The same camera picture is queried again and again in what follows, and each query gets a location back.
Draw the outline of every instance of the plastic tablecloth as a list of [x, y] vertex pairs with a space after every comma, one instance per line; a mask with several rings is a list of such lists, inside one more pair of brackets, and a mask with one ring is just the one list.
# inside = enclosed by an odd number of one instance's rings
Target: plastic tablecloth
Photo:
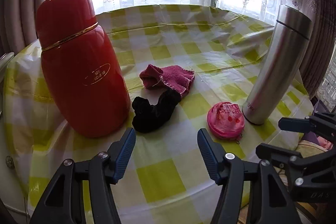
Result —
[[[130, 7], [100, 14], [97, 19], [115, 49], [131, 100], [141, 96], [156, 104], [162, 93], [143, 88], [139, 73], [148, 64], [180, 65], [195, 71], [190, 93], [171, 119], [155, 132], [137, 133], [124, 178], [112, 186], [121, 222], [209, 223], [221, 188], [208, 176], [197, 146], [197, 131], [208, 129], [206, 114], [212, 105], [231, 101], [242, 106], [262, 67], [273, 27], [244, 15], [197, 5]], [[82, 137], [55, 105], [43, 78], [40, 56], [37, 40], [9, 63], [4, 84], [7, 144], [30, 214], [63, 160], [88, 160], [106, 151], [134, 117], [131, 109], [123, 127], [109, 136]], [[297, 73], [264, 125], [246, 121], [239, 144], [216, 141], [227, 152], [251, 161], [258, 160], [255, 148], [262, 142], [295, 149], [300, 134], [281, 131], [278, 120], [302, 118], [312, 110]], [[246, 183], [243, 203], [248, 201], [248, 191]], [[87, 223], [93, 223], [88, 182], [84, 182], [83, 192]]]

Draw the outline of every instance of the pink knitted glove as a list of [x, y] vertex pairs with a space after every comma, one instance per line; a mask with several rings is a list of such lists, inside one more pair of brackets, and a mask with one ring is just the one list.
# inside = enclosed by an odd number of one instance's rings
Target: pink knitted glove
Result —
[[146, 89], [168, 86], [176, 90], [181, 97], [188, 94], [195, 78], [192, 70], [185, 70], [177, 65], [158, 68], [152, 64], [149, 64], [139, 76]]

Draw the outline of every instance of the gold band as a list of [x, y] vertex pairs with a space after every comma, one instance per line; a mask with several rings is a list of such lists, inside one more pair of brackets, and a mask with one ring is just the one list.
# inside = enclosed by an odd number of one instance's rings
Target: gold band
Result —
[[46, 48], [43, 48], [42, 51], [45, 52], [45, 51], [47, 51], [47, 50], [50, 50], [51, 48], [55, 48], [55, 47], [57, 47], [57, 46], [60, 46], [61, 44], [63, 44], [63, 43], [65, 43], [65, 42], [69, 41], [70, 39], [73, 39], [73, 38], [75, 38], [75, 37], [80, 36], [81, 34], [84, 34], [84, 33], [88, 32], [88, 31], [91, 31], [91, 30], [94, 29], [97, 25], [98, 25], [98, 22], [96, 22], [95, 24], [93, 24], [93, 25], [90, 26], [90, 27], [85, 28], [84, 30], [81, 30], [81, 31], [79, 31], [79, 32], [77, 32], [77, 33], [75, 33], [75, 34], [72, 34], [72, 35], [70, 35], [70, 36], [68, 36], [68, 37], [66, 37], [66, 38], [64, 38], [64, 39], [62, 39], [62, 40], [60, 40], [60, 41], [57, 41], [57, 42], [55, 42], [54, 44], [51, 44], [50, 46], [48, 46], [48, 47], [46, 47]]

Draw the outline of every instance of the black velvet cloth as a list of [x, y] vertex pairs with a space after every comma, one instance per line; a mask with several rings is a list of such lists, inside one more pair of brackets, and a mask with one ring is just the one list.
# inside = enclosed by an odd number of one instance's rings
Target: black velvet cloth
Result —
[[162, 93], [156, 105], [151, 105], [142, 97], [135, 97], [132, 103], [135, 112], [132, 122], [134, 129], [141, 133], [156, 130], [170, 119], [180, 101], [181, 95], [172, 89]]

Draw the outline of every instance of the red thermos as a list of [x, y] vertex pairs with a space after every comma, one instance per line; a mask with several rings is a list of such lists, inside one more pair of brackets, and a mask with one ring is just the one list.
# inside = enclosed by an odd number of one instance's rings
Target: red thermos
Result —
[[86, 137], [118, 129], [130, 98], [92, 1], [46, 0], [36, 13], [36, 32], [49, 91], [73, 129]]

